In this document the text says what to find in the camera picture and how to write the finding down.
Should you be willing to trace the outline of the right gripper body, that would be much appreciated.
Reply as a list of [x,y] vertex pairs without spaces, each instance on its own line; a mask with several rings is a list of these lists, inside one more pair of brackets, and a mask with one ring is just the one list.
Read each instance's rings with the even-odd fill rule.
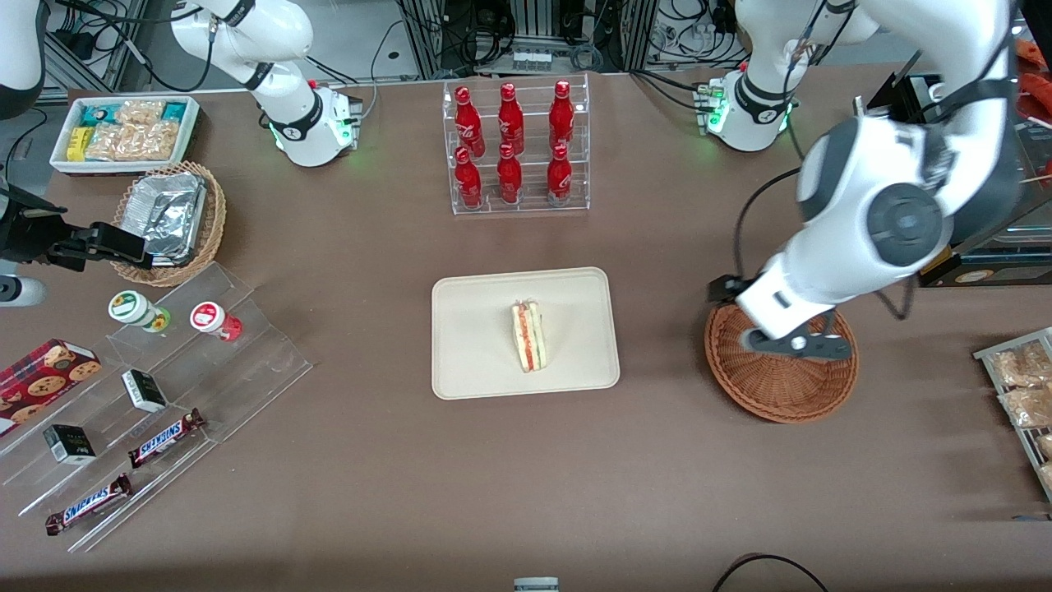
[[67,207],[53,205],[16,185],[3,185],[2,198],[5,201],[1,221],[3,260],[29,262],[68,237],[67,222],[63,219]]

